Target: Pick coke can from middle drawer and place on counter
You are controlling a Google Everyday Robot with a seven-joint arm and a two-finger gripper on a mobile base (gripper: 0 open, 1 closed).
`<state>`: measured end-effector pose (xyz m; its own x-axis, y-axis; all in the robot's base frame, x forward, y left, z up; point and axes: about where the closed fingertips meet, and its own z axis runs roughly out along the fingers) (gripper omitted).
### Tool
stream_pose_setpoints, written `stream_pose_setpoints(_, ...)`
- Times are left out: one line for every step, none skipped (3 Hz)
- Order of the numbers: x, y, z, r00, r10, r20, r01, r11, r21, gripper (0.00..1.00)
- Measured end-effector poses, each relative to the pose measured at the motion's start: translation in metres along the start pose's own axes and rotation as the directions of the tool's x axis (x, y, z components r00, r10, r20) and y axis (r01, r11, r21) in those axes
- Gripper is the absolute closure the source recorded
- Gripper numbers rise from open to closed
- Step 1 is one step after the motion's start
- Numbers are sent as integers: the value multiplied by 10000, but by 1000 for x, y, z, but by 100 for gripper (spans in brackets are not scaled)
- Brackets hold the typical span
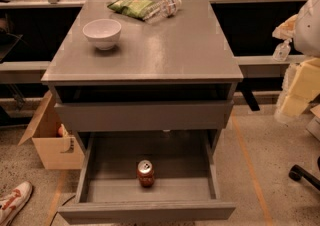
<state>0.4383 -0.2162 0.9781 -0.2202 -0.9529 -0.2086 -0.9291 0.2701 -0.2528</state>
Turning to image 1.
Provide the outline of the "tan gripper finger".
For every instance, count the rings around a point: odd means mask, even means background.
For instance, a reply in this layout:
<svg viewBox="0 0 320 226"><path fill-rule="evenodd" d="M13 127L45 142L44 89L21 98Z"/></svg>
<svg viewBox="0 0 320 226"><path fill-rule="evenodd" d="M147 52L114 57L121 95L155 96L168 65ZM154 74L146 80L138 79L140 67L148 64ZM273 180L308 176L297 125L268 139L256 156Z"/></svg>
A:
<svg viewBox="0 0 320 226"><path fill-rule="evenodd" d="M300 64L290 64L282 88L279 113L286 117L301 115L320 94L320 59L307 58Z"/></svg>
<svg viewBox="0 0 320 226"><path fill-rule="evenodd" d="M292 39L295 34L295 23L297 14L289 17L286 21L277 26L272 32L272 36L277 39L287 40Z"/></svg>

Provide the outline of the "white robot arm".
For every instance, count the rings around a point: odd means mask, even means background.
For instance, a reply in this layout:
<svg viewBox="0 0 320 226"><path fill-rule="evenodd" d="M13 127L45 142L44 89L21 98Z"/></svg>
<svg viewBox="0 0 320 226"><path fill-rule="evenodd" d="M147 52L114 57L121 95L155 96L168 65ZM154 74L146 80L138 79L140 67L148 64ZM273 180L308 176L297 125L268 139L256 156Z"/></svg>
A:
<svg viewBox="0 0 320 226"><path fill-rule="evenodd" d="M272 36L293 41L306 56L286 70L275 118L288 122L300 116L320 94L320 0L308 0L299 12L275 28Z"/></svg>

